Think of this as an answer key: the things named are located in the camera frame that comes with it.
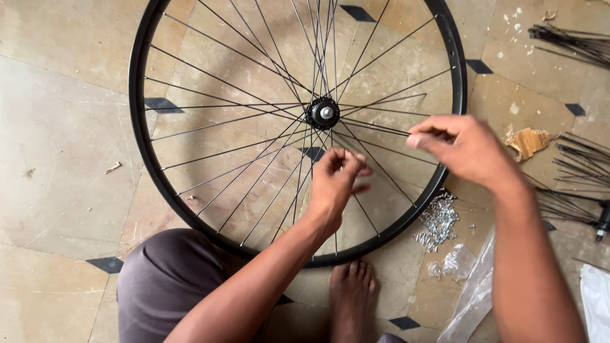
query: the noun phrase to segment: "left hand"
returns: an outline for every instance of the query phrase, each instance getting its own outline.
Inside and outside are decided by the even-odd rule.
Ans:
[[[341,226],[343,209],[351,194],[365,192],[369,184],[354,187],[357,176],[368,176],[367,158],[343,148],[330,148],[314,167],[311,199],[305,216],[321,221],[325,237]]]

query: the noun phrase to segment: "wheel hub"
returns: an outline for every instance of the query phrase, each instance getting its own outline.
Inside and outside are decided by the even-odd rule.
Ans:
[[[316,129],[327,130],[339,122],[339,114],[337,103],[323,96],[307,108],[307,122]]]

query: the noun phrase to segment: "cardboard piece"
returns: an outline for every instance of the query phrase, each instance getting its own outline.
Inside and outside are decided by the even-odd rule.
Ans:
[[[519,153],[519,156],[515,157],[516,162],[525,161],[532,157],[536,151],[546,148],[551,140],[558,136],[551,135],[544,130],[533,130],[531,128],[513,132],[512,124],[508,128],[509,131],[506,133],[507,138],[504,143]]]

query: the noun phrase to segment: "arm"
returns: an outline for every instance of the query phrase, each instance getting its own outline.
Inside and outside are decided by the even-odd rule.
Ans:
[[[165,342],[247,342],[307,260],[341,225],[358,175],[370,175],[364,155],[325,152],[314,168],[307,211],[278,240],[201,300]]]
[[[488,125],[471,116],[431,117],[411,129],[411,147],[491,192],[496,242],[493,308],[505,342],[586,342],[532,189]]]

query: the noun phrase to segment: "gray pants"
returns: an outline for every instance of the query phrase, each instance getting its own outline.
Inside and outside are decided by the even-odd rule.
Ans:
[[[184,316],[226,280],[224,262],[193,229],[170,229],[127,257],[117,282],[121,343],[161,343]],[[385,334],[378,343],[402,343]]]

